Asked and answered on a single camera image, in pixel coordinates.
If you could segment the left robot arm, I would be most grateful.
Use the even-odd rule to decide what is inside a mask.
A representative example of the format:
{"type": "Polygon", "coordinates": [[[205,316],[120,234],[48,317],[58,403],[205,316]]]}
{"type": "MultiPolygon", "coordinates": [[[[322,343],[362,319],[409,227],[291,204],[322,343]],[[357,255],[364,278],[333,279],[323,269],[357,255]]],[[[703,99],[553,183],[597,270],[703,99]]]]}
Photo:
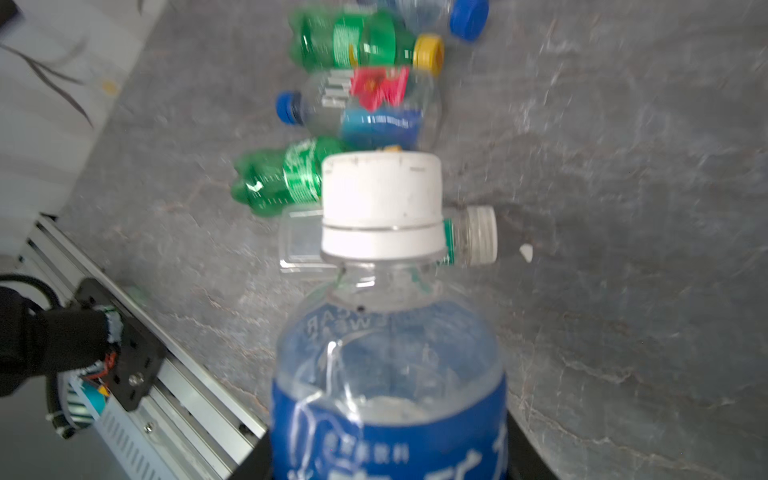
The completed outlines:
{"type": "Polygon", "coordinates": [[[43,281],[21,274],[1,276],[1,395],[27,380],[45,379],[47,420],[67,440],[78,426],[67,419],[59,391],[63,372],[87,372],[101,380],[117,363],[123,318],[111,306],[66,309],[43,281]]]}

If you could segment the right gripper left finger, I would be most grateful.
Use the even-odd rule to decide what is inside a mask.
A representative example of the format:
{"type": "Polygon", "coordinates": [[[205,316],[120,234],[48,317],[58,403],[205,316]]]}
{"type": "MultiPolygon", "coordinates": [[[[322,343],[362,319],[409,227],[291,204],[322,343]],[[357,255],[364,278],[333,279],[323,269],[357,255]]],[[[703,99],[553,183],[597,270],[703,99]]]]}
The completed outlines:
{"type": "Polygon", "coordinates": [[[272,480],[272,445],[270,434],[265,433],[251,453],[230,475],[229,480],[272,480]]]}

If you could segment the Pocari blue label bottle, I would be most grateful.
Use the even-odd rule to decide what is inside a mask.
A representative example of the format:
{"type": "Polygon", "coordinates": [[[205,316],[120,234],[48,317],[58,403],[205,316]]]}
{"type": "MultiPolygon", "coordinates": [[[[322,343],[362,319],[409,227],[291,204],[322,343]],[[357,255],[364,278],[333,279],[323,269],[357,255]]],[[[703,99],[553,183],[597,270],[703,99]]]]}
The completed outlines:
{"type": "Polygon", "coordinates": [[[503,479],[506,377],[495,334],[438,279],[440,159],[353,152],[322,165],[323,257],[277,343],[276,479],[503,479]]]}

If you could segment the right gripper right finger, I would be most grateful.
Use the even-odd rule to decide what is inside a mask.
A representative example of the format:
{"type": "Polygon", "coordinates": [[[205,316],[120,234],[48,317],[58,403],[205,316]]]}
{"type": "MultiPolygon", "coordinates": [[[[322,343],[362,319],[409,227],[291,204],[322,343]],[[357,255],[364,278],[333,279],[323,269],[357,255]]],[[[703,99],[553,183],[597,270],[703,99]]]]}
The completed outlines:
{"type": "Polygon", "coordinates": [[[508,435],[508,480],[557,480],[510,412],[506,419],[508,435]]]}

